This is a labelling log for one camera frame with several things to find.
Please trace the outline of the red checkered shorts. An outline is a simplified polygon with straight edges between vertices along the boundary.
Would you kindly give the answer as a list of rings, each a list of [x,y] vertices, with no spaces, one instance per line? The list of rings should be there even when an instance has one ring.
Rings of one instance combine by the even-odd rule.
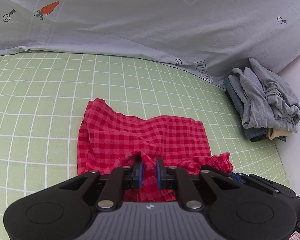
[[[127,190],[128,202],[169,202],[172,190],[160,190],[155,175],[156,160],[166,166],[197,174],[203,165],[230,174],[230,153],[212,155],[203,123],[191,118],[161,115],[147,120],[115,112],[102,99],[89,101],[77,139],[77,173],[133,165],[143,162],[142,188]]]

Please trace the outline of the dark teal folded garment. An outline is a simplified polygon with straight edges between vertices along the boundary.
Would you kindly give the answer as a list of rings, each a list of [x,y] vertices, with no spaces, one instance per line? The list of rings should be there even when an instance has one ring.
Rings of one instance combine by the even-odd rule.
[[[236,111],[239,113],[240,118],[243,115],[243,102],[236,94],[233,89],[229,79],[226,77],[224,79],[225,85],[225,94],[230,100],[231,104],[234,106]],[[251,142],[257,142],[264,139],[267,139],[268,130],[266,128],[242,128],[245,139],[250,140]]]

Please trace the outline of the beige folded garment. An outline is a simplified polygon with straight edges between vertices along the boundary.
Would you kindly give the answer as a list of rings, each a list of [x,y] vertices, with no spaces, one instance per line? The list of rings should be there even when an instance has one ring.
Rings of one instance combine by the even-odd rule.
[[[285,131],[280,129],[269,128],[268,129],[268,138],[270,140],[279,139],[281,141],[286,141],[286,137],[291,136],[291,131]]]

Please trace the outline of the grey folded shirt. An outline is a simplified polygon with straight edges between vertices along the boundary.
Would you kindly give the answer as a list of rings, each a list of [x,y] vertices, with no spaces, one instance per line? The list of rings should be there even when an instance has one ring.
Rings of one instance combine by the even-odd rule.
[[[300,102],[290,85],[256,59],[244,69],[233,68],[228,79],[243,103],[244,128],[274,128],[296,133]]]

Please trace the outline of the grey carrot-print bed sheet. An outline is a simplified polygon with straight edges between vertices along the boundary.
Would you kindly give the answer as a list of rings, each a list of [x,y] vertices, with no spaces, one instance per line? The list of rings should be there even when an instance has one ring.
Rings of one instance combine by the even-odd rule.
[[[250,58],[300,55],[300,0],[0,0],[0,55],[43,50],[169,64],[221,85]]]

